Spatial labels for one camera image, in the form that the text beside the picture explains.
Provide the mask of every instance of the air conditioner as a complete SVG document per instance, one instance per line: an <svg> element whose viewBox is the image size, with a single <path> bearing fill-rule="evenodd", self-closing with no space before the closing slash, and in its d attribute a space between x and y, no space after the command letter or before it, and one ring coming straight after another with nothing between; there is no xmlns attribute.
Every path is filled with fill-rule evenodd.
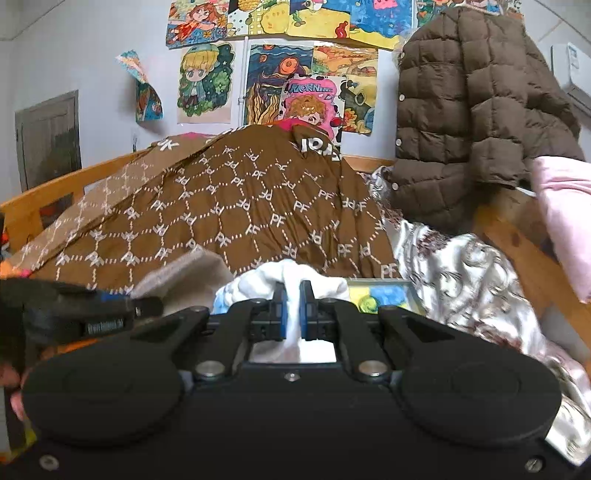
<svg viewBox="0 0 591 480"><path fill-rule="evenodd" d="M553 45L552 71L570 101L591 116L591 59L572 43Z"/></svg>

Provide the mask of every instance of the pink pillow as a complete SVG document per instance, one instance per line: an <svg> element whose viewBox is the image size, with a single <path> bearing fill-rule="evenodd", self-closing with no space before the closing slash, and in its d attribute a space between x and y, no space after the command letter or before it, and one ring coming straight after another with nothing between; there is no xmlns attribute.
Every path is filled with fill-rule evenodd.
<svg viewBox="0 0 591 480"><path fill-rule="evenodd" d="M538 157L532 182L562 264L574 292L591 301L591 164L572 158Z"/></svg>

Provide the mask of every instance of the colorful poster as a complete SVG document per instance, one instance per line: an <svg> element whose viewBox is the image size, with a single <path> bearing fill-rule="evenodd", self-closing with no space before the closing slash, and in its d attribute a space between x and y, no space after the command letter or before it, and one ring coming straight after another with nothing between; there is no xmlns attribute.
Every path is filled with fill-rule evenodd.
<svg viewBox="0 0 591 480"><path fill-rule="evenodd" d="M353 0L291 0L286 33L294 37L347 38Z"/></svg>
<svg viewBox="0 0 591 480"><path fill-rule="evenodd" d="M178 87L179 124L228 124L232 121L232 63L229 43L201 44L181 61Z"/></svg>
<svg viewBox="0 0 591 480"><path fill-rule="evenodd" d="M524 21L523 14L521 13L521 0L504 0L506 5L503 5L503 14L509 17L516 18L517 20Z"/></svg>
<svg viewBox="0 0 591 480"><path fill-rule="evenodd" d="M371 135L378 92L378 50L318 42L312 73L348 78L343 131Z"/></svg>
<svg viewBox="0 0 591 480"><path fill-rule="evenodd" d="M166 45L210 43L227 36L229 0L177 0L170 7Z"/></svg>
<svg viewBox="0 0 591 480"><path fill-rule="evenodd" d="M312 47L251 47L246 73L244 125L266 125L277 119L281 89L290 75L310 73L312 54Z"/></svg>
<svg viewBox="0 0 591 480"><path fill-rule="evenodd" d="M413 26L414 0L351 0L350 37L369 45L393 50L400 34Z"/></svg>
<svg viewBox="0 0 591 480"><path fill-rule="evenodd" d="M418 26L430 22L448 7L461 4L463 0L417 0Z"/></svg>
<svg viewBox="0 0 591 480"><path fill-rule="evenodd" d="M297 118L327 132L340 145L347 79L324 75L294 75L281 92L277 118Z"/></svg>
<svg viewBox="0 0 591 480"><path fill-rule="evenodd" d="M499 0L466 0L466 5L490 14L501 15L502 13Z"/></svg>
<svg viewBox="0 0 591 480"><path fill-rule="evenodd" d="M230 0L228 36L285 33L290 0Z"/></svg>
<svg viewBox="0 0 591 480"><path fill-rule="evenodd" d="M148 83L148 78L139 62L135 50L129 50L117 58L119 64L136 80L135 121L160 120L163 117L162 102L156 90Z"/></svg>
<svg viewBox="0 0 591 480"><path fill-rule="evenodd" d="M377 313L384 305L411 310L401 285L349 286L349 298L362 313Z"/></svg>

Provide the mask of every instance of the white cloth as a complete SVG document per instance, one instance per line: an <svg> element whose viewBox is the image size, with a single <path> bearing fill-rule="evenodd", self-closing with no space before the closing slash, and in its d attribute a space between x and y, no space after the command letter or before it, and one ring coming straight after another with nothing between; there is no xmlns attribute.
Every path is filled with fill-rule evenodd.
<svg viewBox="0 0 591 480"><path fill-rule="evenodd" d="M218 290L216 299L226 306L248 299L273 297L278 283L285 285L287 292L287 328L282 342L261 342L254 345L250 360L259 363L284 362L334 362L335 349L330 342L301 339L300 331L300 284L310 280L317 299L334 298L349 300L349 287L344 278L323 277L308 265L298 265L293 260L269 262L256 270L236 277Z"/></svg>

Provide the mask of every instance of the patterned blanket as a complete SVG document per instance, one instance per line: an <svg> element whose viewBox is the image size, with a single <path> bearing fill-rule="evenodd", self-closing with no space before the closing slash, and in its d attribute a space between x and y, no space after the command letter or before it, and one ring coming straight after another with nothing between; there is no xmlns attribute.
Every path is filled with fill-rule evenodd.
<svg viewBox="0 0 591 480"><path fill-rule="evenodd" d="M209 145L168 138L11 263L37 278L127 292L200 247L234 275L293 258L330 276L398 276L362 179L324 134L302 125L253 125Z"/></svg>

